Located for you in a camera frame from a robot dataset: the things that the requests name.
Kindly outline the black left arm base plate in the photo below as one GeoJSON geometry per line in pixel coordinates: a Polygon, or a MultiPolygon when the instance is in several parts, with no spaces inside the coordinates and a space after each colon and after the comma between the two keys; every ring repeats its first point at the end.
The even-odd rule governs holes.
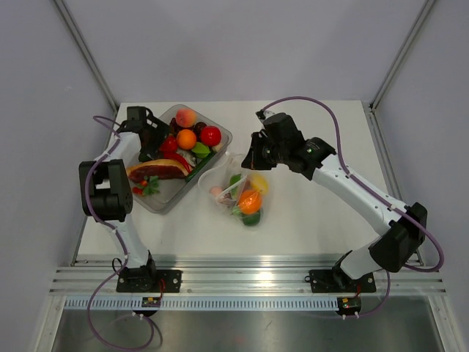
{"type": "Polygon", "coordinates": [[[126,268],[117,280],[118,293],[178,293],[182,272],[178,270],[147,271],[146,268],[126,268]]]}

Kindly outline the clear zip top bag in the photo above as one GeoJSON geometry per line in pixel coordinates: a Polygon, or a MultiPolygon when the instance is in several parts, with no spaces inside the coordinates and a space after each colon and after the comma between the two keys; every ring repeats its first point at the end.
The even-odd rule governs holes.
{"type": "Polygon", "coordinates": [[[260,209],[260,211],[262,212],[262,217],[260,223],[254,227],[247,227],[253,229],[259,227],[260,224],[265,220],[267,210],[270,207],[274,187],[271,179],[268,177],[268,175],[266,175],[265,172],[253,171],[250,169],[242,168],[241,162],[244,158],[245,156],[242,154],[225,153],[221,160],[212,169],[209,169],[208,171],[204,172],[203,175],[199,178],[198,187],[199,190],[203,193],[203,195],[208,197],[210,203],[215,207],[215,209],[217,209],[220,214],[228,217],[228,219],[232,221],[239,222],[244,227],[247,227],[242,222],[243,214],[237,207],[238,200],[243,191],[252,189],[249,178],[251,174],[260,173],[262,176],[264,176],[269,183],[269,192],[266,195],[262,195],[262,207],[260,209]],[[243,174],[247,176],[247,181],[243,187],[233,187],[229,185],[229,180],[231,176],[236,174],[243,174]],[[223,189],[222,192],[230,192],[233,197],[237,198],[237,204],[234,207],[227,207],[219,203],[218,199],[221,194],[219,194],[217,197],[214,197],[212,194],[210,194],[210,189],[213,186],[220,186],[223,189]]]}

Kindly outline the dark green toy avocado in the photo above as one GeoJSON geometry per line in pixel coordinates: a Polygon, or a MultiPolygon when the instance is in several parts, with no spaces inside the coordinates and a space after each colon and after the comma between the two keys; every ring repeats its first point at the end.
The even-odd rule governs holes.
{"type": "Polygon", "coordinates": [[[262,212],[259,210],[252,214],[243,214],[242,222],[247,227],[254,227],[260,223],[262,212]]]}

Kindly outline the dark red toy apple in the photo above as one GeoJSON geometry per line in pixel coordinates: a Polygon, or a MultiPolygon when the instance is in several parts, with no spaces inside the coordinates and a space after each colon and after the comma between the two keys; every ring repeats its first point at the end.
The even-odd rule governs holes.
{"type": "Polygon", "coordinates": [[[233,197],[230,192],[222,192],[218,202],[227,207],[234,207],[237,204],[237,198],[233,197]]]}

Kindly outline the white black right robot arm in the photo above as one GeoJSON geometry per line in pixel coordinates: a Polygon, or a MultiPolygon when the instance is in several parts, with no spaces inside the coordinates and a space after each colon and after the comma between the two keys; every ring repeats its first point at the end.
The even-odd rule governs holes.
{"type": "Polygon", "coordinates": [[[285,113],[268,117],[251,135],[242,168],[267,171],[283,164],[290,171],[333,192],[362,216],[377,233],[371,243],[344,254],[333,268],[333,283],[350,290],[358,280],[380,269],[396,273],[424,242],[427,210],[373,186],[354,173],[339,153],[319,137],[305,139],[285,113]]]}

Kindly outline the pink toy egg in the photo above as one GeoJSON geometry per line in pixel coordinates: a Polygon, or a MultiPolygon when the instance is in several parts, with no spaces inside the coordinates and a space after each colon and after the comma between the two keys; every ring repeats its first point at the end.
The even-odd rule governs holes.
{"type": "Polygon", "coordinates": [[[210,194],[212,194],[214,197],[217,197],[222,191],[223,189],[220,186],[213,186],[210,189],[210,194]]]}

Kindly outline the yellow toy mango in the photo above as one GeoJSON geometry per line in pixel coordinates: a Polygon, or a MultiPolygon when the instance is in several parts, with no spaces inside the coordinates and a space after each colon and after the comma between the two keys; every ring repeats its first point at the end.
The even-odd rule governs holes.
{"type": "Polygon", "coordinates": [[[269,192],[269,183],[260,173],[253,173],[250,175],[250,184],[252,189],[258,191],[262,195],[266,195],[269,192]]]}

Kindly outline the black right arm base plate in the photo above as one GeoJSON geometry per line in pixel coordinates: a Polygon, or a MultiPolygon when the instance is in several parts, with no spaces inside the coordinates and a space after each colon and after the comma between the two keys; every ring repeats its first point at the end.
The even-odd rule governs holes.
{"type": "Polygon", "coordinates": [[[372,273],[360,279],[351,279],[339,269],[313,269],[304,278],[312,293],[375,293],[377,291],[372,273]]]}

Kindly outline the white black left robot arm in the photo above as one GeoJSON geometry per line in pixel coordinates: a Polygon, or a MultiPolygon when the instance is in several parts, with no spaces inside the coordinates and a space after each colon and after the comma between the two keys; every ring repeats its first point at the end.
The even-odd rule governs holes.
{"type": "Polygon", "coordinates": [[[158,284],[158,273],[133,223],[133,193],[126,165],[138,151],[160,147],[169,134],[169,127],[143,106],[132,106],[128,118],[117,129],[107,124],[107,117],[93,119],[108,128],[114,140],[94,160],[83,161],[78,166],[82,208],[121,247],[122,266],[115,270],[119,283],[149,292],[158,284]]]}

